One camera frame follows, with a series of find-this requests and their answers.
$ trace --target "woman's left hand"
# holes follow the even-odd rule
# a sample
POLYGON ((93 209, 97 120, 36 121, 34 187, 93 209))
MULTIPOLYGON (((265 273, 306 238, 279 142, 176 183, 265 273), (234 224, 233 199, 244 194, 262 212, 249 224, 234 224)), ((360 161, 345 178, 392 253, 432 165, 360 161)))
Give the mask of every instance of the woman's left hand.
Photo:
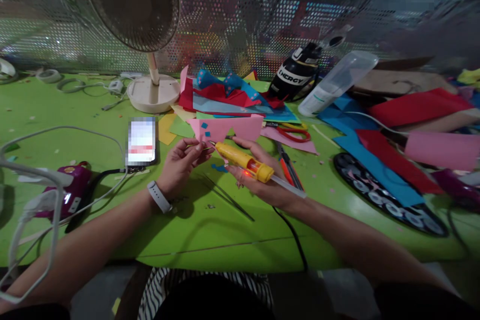
POLYGON ((180 140, 167 154, 163 170, 156 181, 167 200, 178 196, 187 184, 194 168, 212 157, 214 148, 205 150, 207 145, 194 138, 180 140))

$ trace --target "electric fan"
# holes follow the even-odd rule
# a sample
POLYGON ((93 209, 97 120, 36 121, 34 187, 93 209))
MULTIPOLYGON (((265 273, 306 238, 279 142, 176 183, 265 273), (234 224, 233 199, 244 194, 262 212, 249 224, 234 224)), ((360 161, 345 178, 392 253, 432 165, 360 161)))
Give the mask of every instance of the electric fan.
POLYGON ((159 74, 154 52, 173 38, 180 18, 180 0, 89 0, 106 28, 129 48, 147 53, 150 76, 130 83, 131 104, 145 113, 163 113, 180 95, 172 77, 159 74))

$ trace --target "woman's right hand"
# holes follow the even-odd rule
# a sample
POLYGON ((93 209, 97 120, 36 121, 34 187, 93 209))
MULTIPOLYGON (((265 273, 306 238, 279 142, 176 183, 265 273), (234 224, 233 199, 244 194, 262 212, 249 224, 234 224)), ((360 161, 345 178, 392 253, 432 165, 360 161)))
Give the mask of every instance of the woman's right hand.
MULTIPOLYGON (((236 136, 232 137, 232 140, 238 145, 249 149, 255 159, 273 168, 273 172, 276 176, 287 181, 280 163, 274 157, 270 156, 257 142, 245 140, 236 136)), ((301 197, 286 190, 284 187, 278 185, 273 180, 263 183, 255 180, 253 177, 248 175, 248 172, 238 166, 229 165, 225 168, 237 179, 240 184, 245 185, 253 194, 257 195, 267 204, 270 204, 276 208, 283 209, 292 202, 302 199, 301 197)))

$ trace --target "green table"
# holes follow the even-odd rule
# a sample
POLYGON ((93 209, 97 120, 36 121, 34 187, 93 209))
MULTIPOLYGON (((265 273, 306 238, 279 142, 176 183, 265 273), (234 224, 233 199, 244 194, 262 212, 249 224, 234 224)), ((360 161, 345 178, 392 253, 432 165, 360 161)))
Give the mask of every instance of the green table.
MULTIPOLYGON (((82 78, 88 84, 98 81, 80 75, 65 77, 82 78)), ((145 114, 135 110, 129 101, 124 101, 109 111, 102 111, 101 107, 113 103, 115 97, 104 94, 106 90, 101 87, 87 88, 85 92, 89 95, 83 91, 60 93, 54 84, 44 84, 34 77, 0 86, 0 143, 45 128, 71 125, 109 135, 125 144, 129 117, 145 114)), ((313 123, 329 138, 340 135, 317 119, 307 122, 309 125, 313 123)), ((410 229, 359 198, 346 186, 329 161, 341 150, 312 128, 310 134, 320 156, 285 147, 291 159, 296 161, 296 170, 310 197, 371 225, 402 244, 423 262, 458 260, 464 256, 453 236, 435 238, 410 229)), ((165 158, 178 139, 180 137, 170 146, 160 144, 160 159, 165 158)), ((258 142, 270 154, 278 156, 273 141, 261 136, 258 142)), ((50 169, 66 166, 72 160, 88 161, 96 172, 123 166, 118 148, 111 140, 71 129, 60 129, 22 141, 20 149, 8 155, 18 156, 18 163, 50 169)), ((212 164, 222 163, 220 158, 213 157, 195 169, 189 186, 183 193, 187 199, 175 205, 177 213, 153 217, 114 253, 113 258, 137 259, 152 266, 204 271, 300 271, 302 262, 287 225, 269 205, 250 194, 246 188, 238 190, 230 174, 218 172, 211 167, 212 164), (248 220, 216 194, 210 193, 200 181, 202 173, 207 173, 218 182, 255 218, 255 222, 248 220)), ((99 216, 143 189, 160 175, 162 167, 163 162, 160 162, 150 167, 150 173, 129 178, 114 197, 102 200, 93 207, 89 219, 99 216)), ((0 171, 3 172, 3 176, 0 172, 0 179, 3 177, 6 185, 5 205, 0 214, 0 267, 5 267, 10 240, 23 207, 43 188, 18 183, 17 176, 8 169, 0 171)), ((113 175, 105 178, 98 195, 116 182, 113 175)), ((427 203, 446 222, 446 209, 450 203, 448 197, 429 196, 427 203)), ((473 255, 479 258, 478 215, 455 210, 453 217, 473 255)), ((300 237, 311 267, 326 270, 342 266, 336 252, 320 235, 293 218, 290 221, 300 237)), ((48 225, 46 219, 35 218, 27 225, 23 237, 35 234, 48 225)), ((23 264, 35 260, 48 248, 50 240, 50 235, 46 235, 24 259, 23 264)), ((21 246, 19 254, 26 246, 28 243, 21 246)))

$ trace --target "black decorative plate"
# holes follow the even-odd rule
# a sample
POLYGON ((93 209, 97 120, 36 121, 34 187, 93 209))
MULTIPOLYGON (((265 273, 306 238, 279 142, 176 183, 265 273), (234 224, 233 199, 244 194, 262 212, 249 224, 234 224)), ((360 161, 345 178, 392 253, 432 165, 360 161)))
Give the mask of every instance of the black decorative plate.
POLYGON ((445 224, 426 204, 403 207, 381 183, 352 155, 337 154, 333 165, 340 176, 367 202, 387 216, 422 233, 446 238, 449 231, 445 224))

